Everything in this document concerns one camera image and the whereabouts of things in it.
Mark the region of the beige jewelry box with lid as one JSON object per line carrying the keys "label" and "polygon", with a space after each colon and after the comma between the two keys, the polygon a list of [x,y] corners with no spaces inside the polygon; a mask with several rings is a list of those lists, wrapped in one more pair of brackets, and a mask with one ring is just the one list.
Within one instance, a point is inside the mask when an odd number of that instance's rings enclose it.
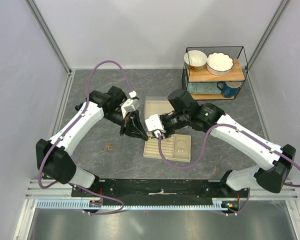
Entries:
{"label": "beige jewelry box with lid", "polygon": [[147,96],[144,104],[144,119],[148,119],[151,115],[169,114],[174,108],[168,101],[167,97],[163,96]]}

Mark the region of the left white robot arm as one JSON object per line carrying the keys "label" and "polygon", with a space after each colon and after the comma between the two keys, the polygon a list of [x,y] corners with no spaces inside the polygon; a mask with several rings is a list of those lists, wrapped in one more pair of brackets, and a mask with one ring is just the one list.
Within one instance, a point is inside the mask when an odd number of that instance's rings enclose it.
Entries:
{"label": "left white robot arm", "polygon": [[39,173],[61,184],[82,186],[89,197],[96,196],[100,191],[97,176],[78,167],[71,156],[88,131],[102,119],[120,126],[120,135],[147,141],[149,137],[141,124],[138,104],[134,91],[129,96],[116,86],[106,93],[92,91],[88,99],[76,107],[76,115],[63,129],[50,139],[36,143]]}

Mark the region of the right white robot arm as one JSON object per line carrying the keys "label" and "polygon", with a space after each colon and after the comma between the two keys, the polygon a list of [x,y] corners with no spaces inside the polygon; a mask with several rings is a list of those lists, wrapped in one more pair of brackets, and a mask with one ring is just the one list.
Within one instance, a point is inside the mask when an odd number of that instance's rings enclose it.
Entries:
{"label": "right white robot arm", "polygon": [[173,111],[156,116],[159,126],[156,137],[165,139],[176,130],[191,127],[227,142],[255,162],[253,167],[228,170],[224,174],[219,184],[223,196],[230,197],[236,191],[256,186],[275,194],[281,192],[296,154],[293,146],[280,146],[259,137],[216,105],[198,103],[186,90],[174,90],[167,99]]}

